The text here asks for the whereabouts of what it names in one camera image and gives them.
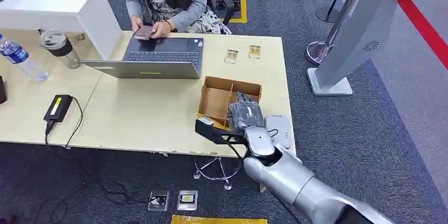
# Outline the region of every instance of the floral dress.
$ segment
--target floral dress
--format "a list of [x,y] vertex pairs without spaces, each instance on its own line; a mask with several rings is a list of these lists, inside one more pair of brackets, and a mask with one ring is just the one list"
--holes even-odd
[[[182,9],[170,7],[165,0],[147,0],[151,10],[152,22],[163,22],[179,14]],[[230,29],[225,26],[209,6],[206,6],[204,14],[193,22],[185,30],[185,33],[226,34],[232,35]]]

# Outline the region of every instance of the gray cardigan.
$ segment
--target gray cardigan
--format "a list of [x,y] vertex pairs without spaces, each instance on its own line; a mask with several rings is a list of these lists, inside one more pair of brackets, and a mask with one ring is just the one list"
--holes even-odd
[[[184,32],[188,26],[199,19],[199,17],[205,12],[206,4],[207,0],[191,0],[191,5],[187,10],[182,11],[178,15],[171,18],[176,29],[179,32]],[[146,5],[142,6],[140,0],[126,0],[126,7],[129,16],[140,16],[144,22],[151,22],[150,9]]]

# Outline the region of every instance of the yellow tape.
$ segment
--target yellow tape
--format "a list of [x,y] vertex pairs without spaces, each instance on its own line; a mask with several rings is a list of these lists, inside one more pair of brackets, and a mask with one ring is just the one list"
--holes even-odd
[[230,19],[231,23],[247,23],[247,0],[241,0],[241,17]]
[[266,219],[221,219],[173,215],[171,224],[267,224]]

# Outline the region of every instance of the laptop keyboard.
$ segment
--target laptop keyboard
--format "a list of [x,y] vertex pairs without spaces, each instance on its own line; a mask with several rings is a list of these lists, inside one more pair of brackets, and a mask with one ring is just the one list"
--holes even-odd
[[199,69],[199,52],[145,52],[129,51],[123,60],[126,61],[154,61],[154,62],[191,62],[196,70]]

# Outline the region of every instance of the bracelet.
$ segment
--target bracelet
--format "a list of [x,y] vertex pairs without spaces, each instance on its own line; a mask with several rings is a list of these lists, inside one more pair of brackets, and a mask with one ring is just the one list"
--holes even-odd
[[173,26],[171,25],[171,23],[168,20],[165,20],[165,22],[170,26],[170,30],[173,30]]

